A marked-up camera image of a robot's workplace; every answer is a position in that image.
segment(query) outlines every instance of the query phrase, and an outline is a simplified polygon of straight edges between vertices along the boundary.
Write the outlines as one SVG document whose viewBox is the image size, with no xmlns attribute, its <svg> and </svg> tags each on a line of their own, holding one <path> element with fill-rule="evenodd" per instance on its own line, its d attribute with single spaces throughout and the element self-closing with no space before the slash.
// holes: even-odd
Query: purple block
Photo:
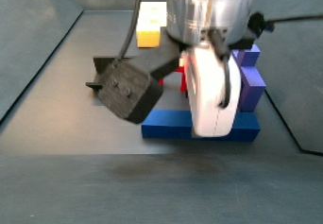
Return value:
<svg viewBox="0 0 323 224">
<path fill-rule="evenodd" d="M 241 67 L 241 94 L 239 109 L 253 112 L 266 90 L 266 83 L 255 67 Z"/>
<path fill-rule="evenodd" d="M 233 57 L 236 58 L 237 65 L 241 67 L 255 66 L 259 55 L 260 49 L 256 44 L 252 45 L 249 50 L 237 50 L 237 52 L 233 52 Z"/>
</svg>

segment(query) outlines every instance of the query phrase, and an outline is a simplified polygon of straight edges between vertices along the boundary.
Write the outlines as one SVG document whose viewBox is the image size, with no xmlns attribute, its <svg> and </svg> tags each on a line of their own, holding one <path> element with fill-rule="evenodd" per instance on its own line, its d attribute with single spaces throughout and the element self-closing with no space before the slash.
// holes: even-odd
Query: blue block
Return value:
<svg viewBox="0 0 323 224">
<path fill-rule="evenodd" d="M 237 112 L 233 127 L 224 137 L 192 137 L 192 116 L 189 111 L 152 110 L 141 124 L 143 138 L 253 142 L 259 132 L 260 125 L 253 112 Z"/>
<path fill-rule="evenodd" d="M 256 44 L 249 50 L 235 50 L 233 57 L 239 66 L 255 66 L 260 56 L 260 49 Z"/>
</svg>

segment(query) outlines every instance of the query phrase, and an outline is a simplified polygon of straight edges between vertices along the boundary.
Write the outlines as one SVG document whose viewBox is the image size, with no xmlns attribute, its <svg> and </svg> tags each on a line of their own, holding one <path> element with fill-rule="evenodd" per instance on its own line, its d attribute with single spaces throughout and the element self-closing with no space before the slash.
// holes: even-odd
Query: black object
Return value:
<svg viewBox="0 0 323 224">
<path fill-rule="evenodd" d="M 157 102 L 163 87 L 149 73 L 135 67 L 131 63 L 115 64 L 105 60 L 105 68 L 96 76 L 95 87 L 97 97 L 113 114 L 127 121 L 141 123 Z"/>
<path fill-rule="evenodd" d="M 169 37 L 167 28 L 160 28 L 160 45 L 144 49 L 143 53 L 128 61 L 140 67 L 155 79 L 165 77 L 179 66 L 180 44 Z"/>
<path fill-rule="evenodd" d="M 164 27 L 160 35 L 160 46 L 144 49 L 135 58 L 116 63 L 115 57 L 95 57 L 97 75 L 85 83 L 113 114 L 135 124 L 145 120 L 163 94 L 157 79 L 179 66 L 179 45 Z"/>
<path fill-rule="evenodd" d="M 274 23 L 266 21 L 266 17 L 260 12 L 256 12 L 249 16 L 247 27 L 255 33 L 257 38 L 264 30 L 272 32 L 275 29 Z"/>
</svg>

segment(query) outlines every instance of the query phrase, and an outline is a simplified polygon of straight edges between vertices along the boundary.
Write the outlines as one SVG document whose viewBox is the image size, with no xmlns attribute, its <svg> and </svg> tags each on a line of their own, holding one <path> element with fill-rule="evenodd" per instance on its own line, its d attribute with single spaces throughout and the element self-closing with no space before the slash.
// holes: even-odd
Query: grey floor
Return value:
<svg viewBox="0 0 323 224">
<path fill-rule="evenodd" d="M 266 96 L 252 144 L 180 142 L 143 140 L 84 87 L 129 17 L 83 14 L 0 126 L 1 223 L 322 223 L 323 159 L 299 153 Z M 172 74 L 157 108 L 188 109 L 177 88 Z"/>
</svg>

